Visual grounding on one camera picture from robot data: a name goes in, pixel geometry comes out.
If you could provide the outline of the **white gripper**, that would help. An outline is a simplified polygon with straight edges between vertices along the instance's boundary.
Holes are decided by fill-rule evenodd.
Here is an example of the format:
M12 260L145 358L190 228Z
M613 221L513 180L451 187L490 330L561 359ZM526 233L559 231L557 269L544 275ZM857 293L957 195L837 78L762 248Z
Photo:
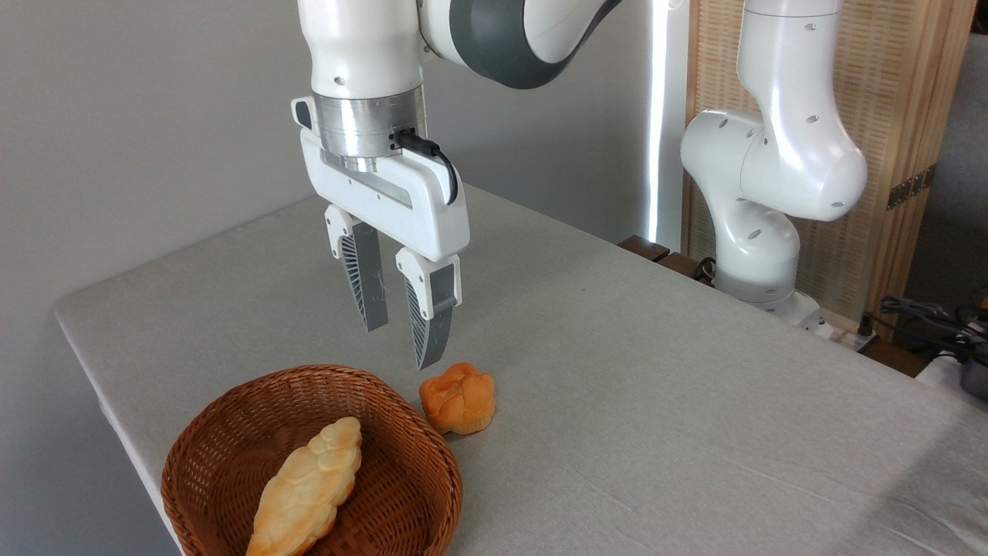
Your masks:
M447 165L409 149L378 158L374 171L346 168L323 149L315 108L312 97L292 102L308 178L332 204L324 212L332 257L342 261L357 312L371 332L388 323L378 231L406 246L396 264L404 277L417 369L423 370L444 355L454 309L462 305L455 254L470 243L465 186L458 184L449 203Z

